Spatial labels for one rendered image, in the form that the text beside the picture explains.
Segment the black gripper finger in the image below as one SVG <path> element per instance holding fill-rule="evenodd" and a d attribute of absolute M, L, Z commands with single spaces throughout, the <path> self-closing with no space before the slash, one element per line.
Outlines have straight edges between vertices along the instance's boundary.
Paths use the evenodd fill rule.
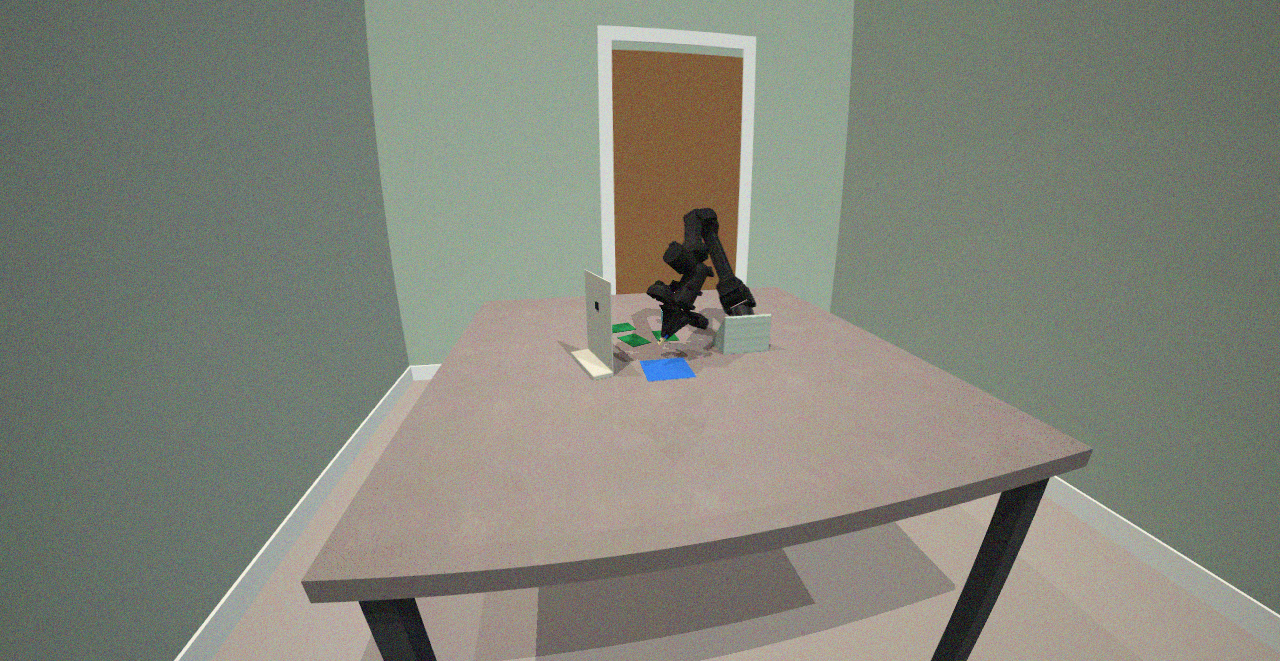
<path fill-rule="evenodd" d="M 687 316 L 678 316 L 678 319 L 675 322 L 675 325 L 667 333 L 668 336 L 667 339 L 669 339 L 671 336 L 675 336 L 677 330 L 686 327 L 689 323 L 692 324 L 692 322 Z"/>
<path fill-rule="evenodd" d="M 678 310 L 676 310 L 675 307 L 664 306 L 660 304 L 659 307 L 662 309 L 663 313 L 660 337 L 666 337 L 669 329 L 675 325 L 675 322 L 678 319 L 681 313 L 678 313 Z"/>

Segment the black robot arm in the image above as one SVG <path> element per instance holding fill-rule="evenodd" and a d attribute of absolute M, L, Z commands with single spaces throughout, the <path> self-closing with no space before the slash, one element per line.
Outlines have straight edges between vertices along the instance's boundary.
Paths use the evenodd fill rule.
<path fill-rule="evenodd" d="M 724 249 L 718 238 L 719 224 L 716 211 L 710 208 L 696 208 L 684 216 L 684 243 L 680 245 L 676 240 L 671 242 L 663 255 L 663 260 L 675 272 L 684 274 L 682 278 L 689 278 L 703 286 L 707 275 L 714 277 L 713 266 L 707 266 L 703 263 L 710 254 L 710 259 L 721 279 L 716 288 L 719 292 L 724 314 L 728 316 L 755 315 L 753 307 L 756 307 L 756 301 L 748 286 L 739 277 L 733 275 Z M 701 241 L 701 237 L 707 245 Z"/>

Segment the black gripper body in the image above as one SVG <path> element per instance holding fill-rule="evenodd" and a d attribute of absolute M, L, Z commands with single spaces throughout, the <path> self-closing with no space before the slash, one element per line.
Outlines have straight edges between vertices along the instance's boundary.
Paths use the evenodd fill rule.
<path fill-rule="evenodd" d="M 663 304 L 664 306 L 675 307 L 678 313 L 681 313 L 680 316 L 687 316 L 692 322 L 692 324 L 689 323 L 689 325 L 707 330 L 707 327 L 709 325 L 707 316 L 703 316 L 700 313 L 690 311 L 695 310 L 692 304 L 698 296 L 703 295 L 700 291 L 701 286 L 689 278 L 681 278 L 681 281 L 676 281 L 675 284 L 677 286 L 675 293 L 666 288 L 666 286 L 653 284 L 646 290 L 646 295 L 652 298 L 662 298 L 666 301 Z"/>

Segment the blue square mat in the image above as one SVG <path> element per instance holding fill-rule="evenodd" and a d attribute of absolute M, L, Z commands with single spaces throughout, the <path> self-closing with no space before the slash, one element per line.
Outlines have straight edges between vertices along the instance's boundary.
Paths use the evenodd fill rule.
<path fill-rule="evenodd" d="M 640 361 L 646 380 L 668 380 L 696 377 L 684 357 Z"/>

